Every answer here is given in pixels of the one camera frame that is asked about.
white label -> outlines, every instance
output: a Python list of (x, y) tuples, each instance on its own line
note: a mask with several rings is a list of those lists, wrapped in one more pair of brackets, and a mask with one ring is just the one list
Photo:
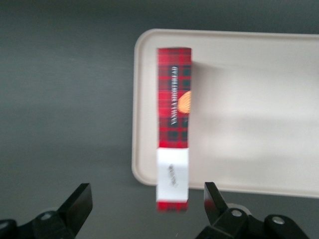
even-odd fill
[(156, 201), (188, 200), (188, 148), (157, 149)]

beige tray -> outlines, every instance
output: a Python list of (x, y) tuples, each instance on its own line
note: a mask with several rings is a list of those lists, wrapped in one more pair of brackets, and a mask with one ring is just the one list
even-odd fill
[(135, 48), (132, 169), (157, 181), (159, 47), (192, 48), (189, 186), (319, 197), (319, 36), (154, 29)]

tartan pattern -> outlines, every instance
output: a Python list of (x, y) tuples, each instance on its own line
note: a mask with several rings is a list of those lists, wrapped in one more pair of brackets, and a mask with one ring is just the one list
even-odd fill
[(159, 147), (188, 148), (188, 114), (177, 110), (190, 91), (191, 48), (158, 49)]
[(166, 211), (186, 211), (188, 202), (157, 202), (157, 208), (160, 212)]

metal screw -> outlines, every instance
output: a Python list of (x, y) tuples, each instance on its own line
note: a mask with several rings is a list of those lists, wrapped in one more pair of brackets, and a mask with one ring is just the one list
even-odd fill
[(235, 217), (241, 217), (243, 215), (239, 210), (233, 210), (231, 211), (231, 214)]
[(9, 225), (8, 222), (1, 223), (1, 224), (0, 224), (0, 230), (3, 229), (3, 228), (6, 228), (8, 225)]
[(285, 223), (284, 219), (282, 219), (280, 217), (273, 217), (272, 219), (273, 219), (274, 223), (277, 223), (277, 224), (280, 224), (280, 225)]
[(41, 219), (42, 221), (45, 221), (45, 220), (49, 219), (51, 216), (52, 216), (52, 215), (51, 215), (50, 213), (45, 213), (40, 219)]

gray surface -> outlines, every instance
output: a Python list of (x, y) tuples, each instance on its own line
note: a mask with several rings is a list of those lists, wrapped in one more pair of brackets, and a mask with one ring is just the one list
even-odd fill
[[(14, 1), (0, 3), (0, 218), (23, 224), (82, 182), (94, 208), (77, 238), (194, 238), (186, 214), (158, 214), (131, 172), (134, 44), (151, 28), (319, 33), (318, 1)], [(223, 193), (258, 219), (292, 217), (319, 234), (319, 200)]]

